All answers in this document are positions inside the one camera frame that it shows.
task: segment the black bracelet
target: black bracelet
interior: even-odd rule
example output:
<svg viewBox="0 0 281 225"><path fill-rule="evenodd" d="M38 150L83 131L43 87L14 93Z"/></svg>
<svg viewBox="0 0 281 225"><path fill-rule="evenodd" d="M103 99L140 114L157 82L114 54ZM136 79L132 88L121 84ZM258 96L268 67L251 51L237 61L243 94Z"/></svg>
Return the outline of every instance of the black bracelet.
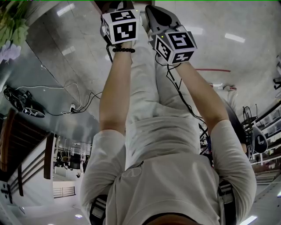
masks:
<svg viewBox="0 0 281 225"><path fill-rule="evenodd" d="M117 52L117 51L127 51L127 52L134 53L136 50L134 50L133 48L114 48L113 49L113 52Z"/></svg>

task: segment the shelving unit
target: shelving unit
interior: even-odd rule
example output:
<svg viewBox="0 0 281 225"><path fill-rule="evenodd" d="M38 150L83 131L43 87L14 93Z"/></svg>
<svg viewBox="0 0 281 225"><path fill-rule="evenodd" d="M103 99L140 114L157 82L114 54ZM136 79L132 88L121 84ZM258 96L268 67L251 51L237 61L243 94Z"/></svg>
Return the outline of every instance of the shelving unit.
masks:
<svg viewBox="0 0 281 225"><path fill-rule="evenodd" d="M281 139L281 102L278 102L275 106L270 108L267 112L265 112L262 116L260 116L258 119L256 119L253 122L253 126L259 127L260 130L263 132L263 134L267 138L267 143L269 145L272 145L272 143L278 141ZM276 148L279 148L281 146L280 144L277 144L273 147L270 147L265 152L268 152L270 150L274 150ZM260 153L254 153L253 156L259 155L260 161L251 163L254 164L261 164L263 165L264 162L268 162L271 160L275 160L278 158L281 158L281 156L277 156L271 159L264 160L263 155Z"/></svg>

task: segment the person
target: person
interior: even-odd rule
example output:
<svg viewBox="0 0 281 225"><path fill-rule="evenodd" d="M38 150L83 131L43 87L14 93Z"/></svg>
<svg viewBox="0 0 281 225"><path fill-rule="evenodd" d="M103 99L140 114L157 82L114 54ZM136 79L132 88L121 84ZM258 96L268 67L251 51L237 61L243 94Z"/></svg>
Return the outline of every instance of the person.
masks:
<svg viewBox="0 0 281 225"><path fill-rule="evenodd" d="M138 40L116 52L99 108L100 132L81 184L87 218L107 195L107 225L224 224L221 179L233 186L239 224L256 192L255 175L216 92L189 62L171 70L192 112L212 141L214 168L199 155L199 120L166 78L167 67L139 26Z"/></svg>

